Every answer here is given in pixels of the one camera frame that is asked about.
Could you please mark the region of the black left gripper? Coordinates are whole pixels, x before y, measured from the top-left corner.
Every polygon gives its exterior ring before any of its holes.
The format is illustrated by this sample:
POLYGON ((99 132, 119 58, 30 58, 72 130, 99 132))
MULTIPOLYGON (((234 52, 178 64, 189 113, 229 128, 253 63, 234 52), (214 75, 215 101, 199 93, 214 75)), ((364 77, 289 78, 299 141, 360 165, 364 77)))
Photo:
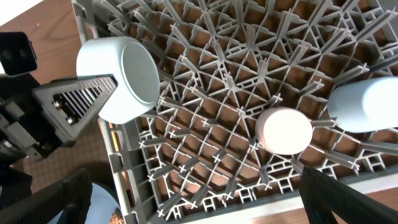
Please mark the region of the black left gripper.
POLYGON ((38 160, 74 144, 118 86, 111 75, 54 80, 29 73, 1 78, 1 161, 38 160))

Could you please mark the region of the pink cup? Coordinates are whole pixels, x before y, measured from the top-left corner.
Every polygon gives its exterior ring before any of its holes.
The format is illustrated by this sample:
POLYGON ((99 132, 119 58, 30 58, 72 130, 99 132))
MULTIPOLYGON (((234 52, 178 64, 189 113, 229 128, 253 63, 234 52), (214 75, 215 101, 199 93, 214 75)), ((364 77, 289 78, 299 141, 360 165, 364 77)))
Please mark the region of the pink cup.
POLYGON ((255 133, 259 144, 268 152, 293 155, 310 144, 313 128, 300 111, 280 107, 264 110, 257 119, 255 133))

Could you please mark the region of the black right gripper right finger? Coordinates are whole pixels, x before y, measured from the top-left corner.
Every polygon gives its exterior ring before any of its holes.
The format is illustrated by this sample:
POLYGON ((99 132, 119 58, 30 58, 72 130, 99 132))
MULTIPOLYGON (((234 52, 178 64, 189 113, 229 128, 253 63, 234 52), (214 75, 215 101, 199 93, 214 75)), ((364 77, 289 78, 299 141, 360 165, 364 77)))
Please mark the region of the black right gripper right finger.
POLYGON ((300 196, 310 223, 397 223, 393 210, 312 167, 302 170, 300 196))

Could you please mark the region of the light blue cup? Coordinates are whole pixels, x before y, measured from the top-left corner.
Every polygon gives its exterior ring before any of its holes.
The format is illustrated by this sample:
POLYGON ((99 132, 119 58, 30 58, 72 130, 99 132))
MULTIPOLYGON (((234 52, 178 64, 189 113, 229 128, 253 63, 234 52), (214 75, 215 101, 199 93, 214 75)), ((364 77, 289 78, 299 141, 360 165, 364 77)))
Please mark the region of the light blue cup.
POLYGON ((382 77, 343 85, 327 103, 328 114, 338 127, 366 133, 397 127, 397 77, 382 77))

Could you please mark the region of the light blue rice bowl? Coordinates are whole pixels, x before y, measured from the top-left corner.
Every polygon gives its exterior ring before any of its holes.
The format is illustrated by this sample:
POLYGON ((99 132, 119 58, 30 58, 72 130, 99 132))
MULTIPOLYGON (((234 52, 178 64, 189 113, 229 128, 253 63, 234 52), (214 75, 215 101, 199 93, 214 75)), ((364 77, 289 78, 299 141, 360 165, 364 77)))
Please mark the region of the light blue rice bowl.
POLYGON ((79 78, 112 75, 117 87, 99 112, 109 123, 124 124, 156 106, 160 93, 157 65, 132 37, 103 37, 82 45, 76 60, 79 78))

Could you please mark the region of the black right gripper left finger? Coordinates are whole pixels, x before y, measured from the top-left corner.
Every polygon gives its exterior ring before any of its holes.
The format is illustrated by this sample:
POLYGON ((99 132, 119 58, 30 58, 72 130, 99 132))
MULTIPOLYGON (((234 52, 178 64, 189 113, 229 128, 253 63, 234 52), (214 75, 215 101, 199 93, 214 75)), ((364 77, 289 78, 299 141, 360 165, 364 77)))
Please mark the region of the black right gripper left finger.
POLYGON ((84 223, 90 207, 92 181, 87 169, 58 180, 1 210, 1 223, 84 223))

